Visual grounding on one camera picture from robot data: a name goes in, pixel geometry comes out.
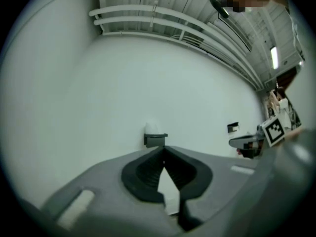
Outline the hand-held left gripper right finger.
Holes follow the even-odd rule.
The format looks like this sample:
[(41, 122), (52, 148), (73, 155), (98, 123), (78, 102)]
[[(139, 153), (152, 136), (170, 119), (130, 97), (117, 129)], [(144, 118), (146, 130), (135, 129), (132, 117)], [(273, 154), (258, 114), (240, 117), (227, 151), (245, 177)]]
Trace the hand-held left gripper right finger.
[(258, 160), (165, 146), (163, 162), (180, 198), (177, 231), (172, 236), (228, 236), (234, 205)]

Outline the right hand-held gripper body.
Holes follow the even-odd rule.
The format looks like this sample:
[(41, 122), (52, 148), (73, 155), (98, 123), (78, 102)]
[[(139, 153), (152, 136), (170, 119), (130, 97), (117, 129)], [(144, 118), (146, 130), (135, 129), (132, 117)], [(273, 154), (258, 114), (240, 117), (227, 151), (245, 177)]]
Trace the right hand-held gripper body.
[(273, 147), (284, 139), (285, 130), (278, 117), (270, 117), (257, 126), (255, 137), (257, 142), (263, 141)]

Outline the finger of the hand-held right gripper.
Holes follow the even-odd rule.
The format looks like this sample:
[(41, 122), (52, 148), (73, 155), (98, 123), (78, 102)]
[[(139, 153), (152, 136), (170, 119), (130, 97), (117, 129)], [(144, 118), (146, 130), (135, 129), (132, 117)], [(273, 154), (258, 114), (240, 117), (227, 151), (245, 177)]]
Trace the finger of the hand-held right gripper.
[(249, 144), (257, 142), (258, 138), (255, 135), (245, 135), (237, 138), (232, 138), (229, 140), (229, 145), (231, 147), (248, 147)]
[(244, 144), (244, 148), (237, 149), (237, 153), (244, 158), (254, 159), (261, 155), (263, 142), (249, 142)]

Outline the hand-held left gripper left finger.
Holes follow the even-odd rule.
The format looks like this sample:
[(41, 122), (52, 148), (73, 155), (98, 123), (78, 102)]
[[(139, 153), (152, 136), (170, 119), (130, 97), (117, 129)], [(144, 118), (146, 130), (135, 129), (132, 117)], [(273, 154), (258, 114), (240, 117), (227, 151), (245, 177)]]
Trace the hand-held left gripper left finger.
[(158, 191), (161, 148), (90, 167), (56, 191), (42, 212), (72, 237), (175, 237), (183, 230)]

